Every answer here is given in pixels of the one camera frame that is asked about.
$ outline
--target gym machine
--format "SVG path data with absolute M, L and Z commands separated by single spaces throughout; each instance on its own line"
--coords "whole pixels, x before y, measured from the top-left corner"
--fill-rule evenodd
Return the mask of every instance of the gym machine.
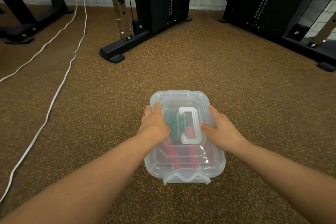
M 6 44 L 29 44 L 37 32 L 41 31 L 64 14 L 70 14 L 64 0 L 51 0 L 51 8 L 34 17 L 22 0 L 3 0 L 21 25 L 16 27 L 0 27 L 0 38 L 5 38 Z
M 314 38 L 304 38 L 331 0 L 227 0 L 222 23 L 232 23 L 336 70 L 336 13 Z
M 112 63 L 123 61 L 124 52 L 176 23 L 191 21 L 188 17 L 189 0 L 135 0 L 137 19 L 133 18 L 131 7 L 132 23 L 125 0 L 112 2 L 121 39 L 100 49 L 100 55 Z

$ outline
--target hand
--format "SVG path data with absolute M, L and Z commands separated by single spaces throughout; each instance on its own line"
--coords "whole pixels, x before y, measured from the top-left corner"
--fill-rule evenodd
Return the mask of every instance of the hand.
M 138 135 L 143 135 L 149 139 L 157 141 L 157 144 L 165 141 L 170 133 L 168 124 L 163 120 L 160 103 L 157 102 L 153 112 L 148 105 L 145 108 L 145 115 L 141 119 L 141 126 Z
M 212 128 L 207 124 L 202 124 L 202 131 L 216 147 L 234 154 L 239 147 L 248 141 L 224 114 L 219 113 L 212 105 L 209 106 L 209 110 L 215 119 L 216 127 Z

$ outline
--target speckled brown floor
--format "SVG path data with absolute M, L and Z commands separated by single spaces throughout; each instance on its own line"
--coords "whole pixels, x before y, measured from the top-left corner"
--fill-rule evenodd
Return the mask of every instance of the speckled brown floor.
M 336 73 L 230 24 L 221 12 L 148 40 L 114 65 L 99 48 L 118 39 L 111 8 L 88 8 L 87 36 L 50 119 L 20 167 L 1 217 L 84 163 L 133 136 L 158 90 L 200 90 L 252 142 L 336 176 Z M 14 71 L 72 15 L 30 45 L 0 43 L 0 78 Z M 0 83 L 0 193 L 43 124 L 83 33 L 84 12 L 34 61 Z M 106 223 L 305 223 L 254 172 L 227 154 L 205 184 L 168 184 L 142 164 Z

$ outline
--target plastic box lid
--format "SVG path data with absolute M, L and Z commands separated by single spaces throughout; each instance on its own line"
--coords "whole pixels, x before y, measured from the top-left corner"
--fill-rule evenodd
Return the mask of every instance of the plastic box lid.
M 145 158 L 147 171 L 163 183 L 202 182 L 221 174 L 224 152 L 214 146 L 200 129 L 200 123 L 214 125 L 208 97 L 200 91 L 158 91 L 150 98 L 153 109 L 161 104 L 169 124 L 169 138 Z

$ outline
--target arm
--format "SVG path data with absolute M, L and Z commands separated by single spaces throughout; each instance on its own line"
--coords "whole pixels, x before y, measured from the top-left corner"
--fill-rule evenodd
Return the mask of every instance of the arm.
M 52 184 L 0 223 L 100 223 L 145 156 L 169 132 L 160 105 L 153 113 L 147 106 L 136 136 Z
M 216 128 L 202 125 L 218 148 L 256 171 L 311 223 L 336 223 L 336 179 L 248 142 L 229 119 L 209 107 Z

